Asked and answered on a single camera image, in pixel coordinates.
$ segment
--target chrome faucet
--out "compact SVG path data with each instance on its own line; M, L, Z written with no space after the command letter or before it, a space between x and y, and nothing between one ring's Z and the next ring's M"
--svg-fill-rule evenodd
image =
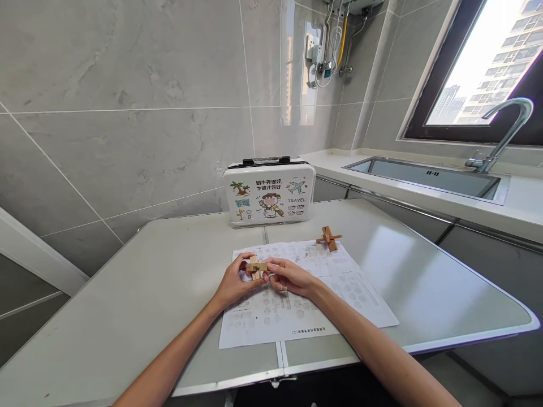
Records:
M501 141L494 148L494 150L492 150L492 152L484 160L470 158L464 164L466 167L476 167L475 172L479 172L481 174L488 174L492 166L498 160L499 155L501 154L503 149L507 146L507 144L509 144L511 139L515 137L515 134L518 133L521 127L526 124L533 112L533 103L530 99L526 98L513 98L503 103L500 103L499 105L494 106L494 108L486 112L484 116L482 116L482 118L488 120L500 110L511 105L518 105L520 108L519 117L517 118L515 123L513 123L513 126L511 126L507 134L505 134L505 137L501 139Z

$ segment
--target countertop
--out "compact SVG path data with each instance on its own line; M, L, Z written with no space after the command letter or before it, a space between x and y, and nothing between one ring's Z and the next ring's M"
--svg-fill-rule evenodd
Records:
M496 172L490 174L511 176L508 194L502 206L342 168L374 156L452 168L463 168L464 162L459 159L371 149L360 149L351 156L324 150L300 157L312 164L319 175L543 244L543 169L498 162L494 166Z

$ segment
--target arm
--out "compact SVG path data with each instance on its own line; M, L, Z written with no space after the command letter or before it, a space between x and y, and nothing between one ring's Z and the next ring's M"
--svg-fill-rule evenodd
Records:
M247 264L243 259L251 256L255 254L242 253L232 262L213 298L133 381L113 407L160 407L164 404L196 345L213 321L242 295L265 283L264 279L247 283L240 279L239 271L244 270Z
M460 406L441 383L396 342L296 264L270 258L264 279L278 291L308 297L336 325L360 359L403 406Z

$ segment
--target hand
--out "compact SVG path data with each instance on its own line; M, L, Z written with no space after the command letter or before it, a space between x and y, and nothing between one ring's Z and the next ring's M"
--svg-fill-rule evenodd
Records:
M266 283L263 278L244 283L239 276L240 270L245 270L247 267L247 262L244 262L243 259L248 259L251 256L256 256L256 254L241 253L236 257L236 260L227 267L219 288L217 288L217 292L212 299L212 301L216 302L222 310L230 304L235 303L252 289Z
M292 291L304 297L309 297L313 287L319 280L290 260L270 257L263 261L268 263L268 270L263 273L264 280L270 281L277 291Z

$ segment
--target door frame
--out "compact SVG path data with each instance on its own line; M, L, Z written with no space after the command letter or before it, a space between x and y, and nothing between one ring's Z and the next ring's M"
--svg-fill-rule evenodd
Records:
M74 296L89 276L0 207L0 254Z

